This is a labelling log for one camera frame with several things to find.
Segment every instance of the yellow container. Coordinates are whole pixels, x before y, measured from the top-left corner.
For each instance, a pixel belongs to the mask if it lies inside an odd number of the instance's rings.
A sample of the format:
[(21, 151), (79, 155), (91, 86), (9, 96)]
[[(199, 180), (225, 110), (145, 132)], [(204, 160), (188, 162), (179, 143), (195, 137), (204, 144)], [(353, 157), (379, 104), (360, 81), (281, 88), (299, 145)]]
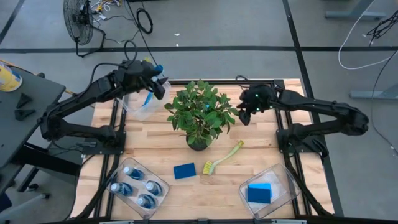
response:
[(22, 84), (22, 77), (0, 62), (0, 91), (14, 91)]

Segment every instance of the transparent bin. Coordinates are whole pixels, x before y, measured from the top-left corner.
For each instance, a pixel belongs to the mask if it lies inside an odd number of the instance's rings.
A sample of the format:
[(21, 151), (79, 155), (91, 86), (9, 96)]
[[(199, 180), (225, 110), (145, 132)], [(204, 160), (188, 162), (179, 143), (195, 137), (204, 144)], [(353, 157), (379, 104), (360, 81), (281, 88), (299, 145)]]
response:
[[(142, 180), (135, 180), (131, 178), (130, 176), (126, 175), (123, 172), (123, 169), (126, 167), (133, 167), (136, 169), (139, 169), (145, 174), (145, 177)], [(156, 181), (161, 187), (162, 187), (162, 195), (161, 196), (154, 196), (150, 192), (148, 192), (145, 188), (145, 184), (148, 180), (153, 180)], [(111, 185), (115, 182), (124, 182), (129, 184), (133, 188), (133, 195), (130, 197), (123, 196), (121, 194), (116, 194), (113, 193), (110, 188)], [(113, 172), (112, 178), (110, 183), (107, 186), (107, 190), (111, 194), (115, 194), (118, 198), (120, 198), (124, 203), (128, 204), (132, 209), (134, 209), (143, 219), (149, 219), (154, 215), (154, 213), (157, 211), (157, 209), (162, 205), (162, 202), (164, 201), (164, 198), (166, 198), (167, 193), (169, 192), (169, 185), (156, 176), (154, 173), (152, 173), (149, 169), (146, 169), (143, 165), (138, 163), (135, 159), (133, 158), (127, 158), (125, 159), (120, 166)], [(139, 206), (136, 201), (138, 199), (138, 196), (140, 194), (148, 194), (153, 196), (153, 198), (156, 201), (156, 207), (152, 209), (146, 209), (141, 206)]]
[(169, 102), (171, 84), (169, 82), (163, 83), (165, 89), (164, 96), (158, 100), (153, 93), (147, 90), (141, 90), (139, 93), (131, 93), (128, 96), (129, 103), (126, 104), (123, 100), (118, 99), (123, 108), (131, 114), (135, 119), (143, 121), (153, 114), (158, 108)]
[[(248, 202), (247, 192), (249, 184), (271, 184), (271, 203)], [(239, 195), (245, 206), (253, 214), (254, 218), (261, 219), (277, 210), (287, 202), (295, 199), (300, 194), (300, 189), (294, 181), (292, 174), (281, 164), (262, 171), (258, 175), (247, 180), (239, 187)]]

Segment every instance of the gray floor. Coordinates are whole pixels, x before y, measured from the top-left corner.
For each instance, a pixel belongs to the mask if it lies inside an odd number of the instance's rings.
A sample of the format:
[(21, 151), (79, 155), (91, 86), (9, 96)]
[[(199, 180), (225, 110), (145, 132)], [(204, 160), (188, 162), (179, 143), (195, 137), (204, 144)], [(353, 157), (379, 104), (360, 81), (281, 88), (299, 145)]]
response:
[[(353, 21), (327, 20), (325, 10), (350, 10), (357, 1), (289, 0), (297, 35), (302, 47), (340, 46)], [(11, 15), (17, 1), (5, 1), (0, 9), (0, 29)], [(146, 36), (153, 47), (178, 46), (225, 46), (268, 45), (293, 46), (289, 26), (285, 18), (282, 1), (279, 0), (168, 0), (145, 2), (146, 9), (154, 21), (154, 33)], [(139, 3), (133, 4), (133, 10)], [(376, 1), (371, 10), (385, 12), (390, 16), (398, 5), (395, 0)], [(123, 7), (112, 8), (106, 16), (124, 14)], [(363, 34), (377, 22), (360, 22), (353, 31), (347, 46), (365, 46), (369, 38)], [(136, 28), (131, 21), (116, 18), (101, 22), (107, 37), (116, 40), (131, 38)], [(398, 45), (394, 27), (374, 45)], [(100, 35), (85, 47), (96, 47)], [(144, 46), (142, 37), (134, 40)], [(123, 44), (107, 41), (106, 47), (122, 47)], [(63, 23), (62, 1), (25, 0), (13, 22), (1, 48), (73, 48)], [(390, 56), (392, 52), (343, 52), (346, 66), (355, 67), (376, 62)], [(148, 57), (140, 53), (139, 58)], [(361, 70), (345, 70), (337, 61), (337, 52), (304, 52), (308, 75), (316, 98), (347, 102), (370, 114), (370, 101), (352, 100), (350, 90), (368, 90), (373, 87), (382, 65)], [(154, 52), (158, 63), (164, 65), (170, 78), (301, 78), (295, 52), (274, 51), (211, 51), (211, 52)], [(124, 59), (122, 53), (98, 53), (81, 59), (68, 54), (0, 54), (1, 59), (30, 70), (44, 72), (48, 79), (63, 83), (72, 91), (81, 91), (86, 86), (92, 68), (100, 62), (118, 63)], [(387, 88), (398, 82), (396, 58), (385, 69), (377, 89)], [(113, 68), (101, 67), (96, 78)], [(393, 101), (374, 102), (376, 126), (398, 147), (394, 119), (398, 107)], [(90, 124), (93, 110), (87, 108), (68, 118), (70, 122)], [(360, 137), (332, 134), (326, 137), (330, 159), (344, 215), (347, 217), (381, 218), (398, 220), (396, 203), (398, 196), (397, 155), (379, 137), (373, 128)], [(46, 146), (40, 133), (36, 132), (31, 143)], [(79, 155), (67, 155), (79, 160)], [(26, 168), (17, 178), (20, 182)], [(73, 201), (73, 178), (53, 177), (40, 172), (34, 182), (40, 184), (41, 192), (53, 196), (47, 202), (24, 211), (25, 217), (12, 218), (16, 223), (42, 223), (65, 218)], [(15, 204), (32, 198), (37, 192), (16, 194), (7, 191)]]

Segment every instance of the scrub brush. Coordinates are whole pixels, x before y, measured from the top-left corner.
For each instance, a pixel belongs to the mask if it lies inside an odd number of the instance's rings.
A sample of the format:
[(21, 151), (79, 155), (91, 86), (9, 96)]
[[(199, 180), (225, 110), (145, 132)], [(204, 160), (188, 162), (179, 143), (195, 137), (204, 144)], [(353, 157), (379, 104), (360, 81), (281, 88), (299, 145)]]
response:
[(210, 161), (207, 161), (205, 163), (205, 166), (203, 168), (203, 174), (207, 174), (207, 175), (211, 175), (214, 171), (214, 168), (220, 163), (223, 162), (224, 160), (228, 159), (229, 157), (231, 157), (233, 154), (235, 154), (235, 152), (238, 151), (238, 149), (240, 149), (243, 145), (243, 141), (240, 140), (239, 143), (234, 147), (234, 149), (232, 149), (232, 151), (226, 155), (224, 158), (217, 160), (216, 162), (212, 163)]

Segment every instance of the fan grille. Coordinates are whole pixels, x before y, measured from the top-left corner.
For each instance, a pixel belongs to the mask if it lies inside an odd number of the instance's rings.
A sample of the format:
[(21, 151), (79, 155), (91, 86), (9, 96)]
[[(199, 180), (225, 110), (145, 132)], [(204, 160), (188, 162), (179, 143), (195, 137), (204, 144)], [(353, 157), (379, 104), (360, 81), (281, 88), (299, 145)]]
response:
[(63, 18), (69, 36), (79, 45), (86, 45), (93, 37), (93, 16), (87, 0), (63, 0)]

